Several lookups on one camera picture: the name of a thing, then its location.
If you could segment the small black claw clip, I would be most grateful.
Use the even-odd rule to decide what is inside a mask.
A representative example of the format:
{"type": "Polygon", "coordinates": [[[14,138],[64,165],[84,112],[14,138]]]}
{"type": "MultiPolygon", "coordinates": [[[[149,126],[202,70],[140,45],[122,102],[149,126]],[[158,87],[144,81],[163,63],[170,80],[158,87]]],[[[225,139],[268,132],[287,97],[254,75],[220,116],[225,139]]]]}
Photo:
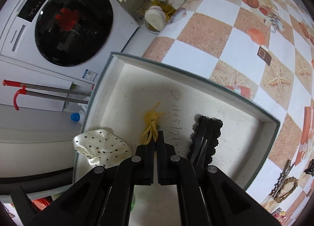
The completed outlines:
{"type": "Polygon", "coordinates": [[[304,170],[304,173],[314,176],[314,159],[310,161],[309,166],[304,170]]]}

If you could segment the grey white jewelry box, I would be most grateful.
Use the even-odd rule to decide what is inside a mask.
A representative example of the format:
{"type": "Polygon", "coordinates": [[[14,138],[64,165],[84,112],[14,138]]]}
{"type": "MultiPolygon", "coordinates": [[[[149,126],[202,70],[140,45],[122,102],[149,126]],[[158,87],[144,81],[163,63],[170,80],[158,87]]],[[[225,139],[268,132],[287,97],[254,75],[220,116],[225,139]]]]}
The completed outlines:
{"type": "Polygon", "coordinates": [[[186,157],[197,119],[222,121],[213,164],[246,190],[261,170],[280,122],[266,110],[203,77],[145,58],[113,53],[90,98],[83,130],[106,129],[135,149],[144,115],[156,107],[158,127],[186,157]]]}

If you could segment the cream polka dot scrunchie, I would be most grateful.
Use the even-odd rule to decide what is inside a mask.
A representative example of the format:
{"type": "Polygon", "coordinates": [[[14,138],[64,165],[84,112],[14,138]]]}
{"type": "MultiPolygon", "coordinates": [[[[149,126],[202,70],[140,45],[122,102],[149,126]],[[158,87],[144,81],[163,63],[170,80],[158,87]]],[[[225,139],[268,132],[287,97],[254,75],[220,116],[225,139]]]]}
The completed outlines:
{"type": "Polygon", "coordinates": [[[105,129],[91,130],[74,137],[73,146],[89,166],[110,168],[132,156],[130,147],[105,129]]]}

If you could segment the black scalloped snap hair clip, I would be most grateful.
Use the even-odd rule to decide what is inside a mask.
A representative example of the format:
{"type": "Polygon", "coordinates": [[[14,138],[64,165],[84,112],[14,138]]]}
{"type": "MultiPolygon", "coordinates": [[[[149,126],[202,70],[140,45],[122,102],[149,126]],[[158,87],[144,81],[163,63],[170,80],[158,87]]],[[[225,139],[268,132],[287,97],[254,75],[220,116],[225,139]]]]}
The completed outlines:
{"type": "Polygon", "coordinates": [[[196,119],[191,134],[192,143],[187,155],[187,159],[193,166],[204,168],[212,163],[222,127],[223,121],[220,119],[204,115],[199,115],[196,119]]]}

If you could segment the blue capped bottle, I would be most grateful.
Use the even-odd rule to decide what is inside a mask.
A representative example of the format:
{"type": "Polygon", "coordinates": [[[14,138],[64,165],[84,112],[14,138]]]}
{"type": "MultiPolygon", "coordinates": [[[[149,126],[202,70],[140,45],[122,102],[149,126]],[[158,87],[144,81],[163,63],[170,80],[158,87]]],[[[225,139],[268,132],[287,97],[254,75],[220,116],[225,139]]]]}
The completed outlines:
{"type": "Polygon", "coordinates": [[[80,110],[79,112],[72,113],[70,115],[70,119],[74,122],[79,123],[80,125],[83,125],[85,120],[85,112],[83,110],[80,110]]]}

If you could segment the white fluffy slippers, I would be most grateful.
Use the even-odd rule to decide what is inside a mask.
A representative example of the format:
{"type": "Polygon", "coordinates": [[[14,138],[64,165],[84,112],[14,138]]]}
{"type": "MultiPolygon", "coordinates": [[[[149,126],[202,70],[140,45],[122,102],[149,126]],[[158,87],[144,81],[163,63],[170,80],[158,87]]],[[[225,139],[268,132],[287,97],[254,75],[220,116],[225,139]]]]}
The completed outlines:
{"type": "Polygon", "coordinates": [[[178,22],[187,15],[187,10],[182,8],[186,0],[151,0],[152,6],[145,12],[147,24],[155,30],[161,31],[167,24],[178,22]]]}

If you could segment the white washing machine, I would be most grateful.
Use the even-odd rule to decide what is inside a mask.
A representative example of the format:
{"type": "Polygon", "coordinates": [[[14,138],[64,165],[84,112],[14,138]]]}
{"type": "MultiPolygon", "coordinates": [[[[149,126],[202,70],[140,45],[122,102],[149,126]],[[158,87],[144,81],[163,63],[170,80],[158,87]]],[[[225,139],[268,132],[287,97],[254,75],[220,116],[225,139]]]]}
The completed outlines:
{"type": "Polygon", "coordinates": [[[1,56],[94,84],[138,29],[117,0],[1,0],[1,56]]]}

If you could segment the checkered printed tablecloth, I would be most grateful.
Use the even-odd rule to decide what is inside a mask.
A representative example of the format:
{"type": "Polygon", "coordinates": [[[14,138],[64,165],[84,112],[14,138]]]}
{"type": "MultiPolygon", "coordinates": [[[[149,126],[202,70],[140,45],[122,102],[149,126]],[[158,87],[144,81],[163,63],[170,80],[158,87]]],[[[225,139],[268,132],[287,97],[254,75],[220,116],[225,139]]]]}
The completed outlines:
{"type": "Polygon", "coordinates": [[[296,225],[313,197],[313,19],[302,0],[187,0],[144,57],[210,79],[251,99],[280,122],[248,193],[282,225],[296,225]],[[295,163],[276,198],[286,162],[295,163]]]}

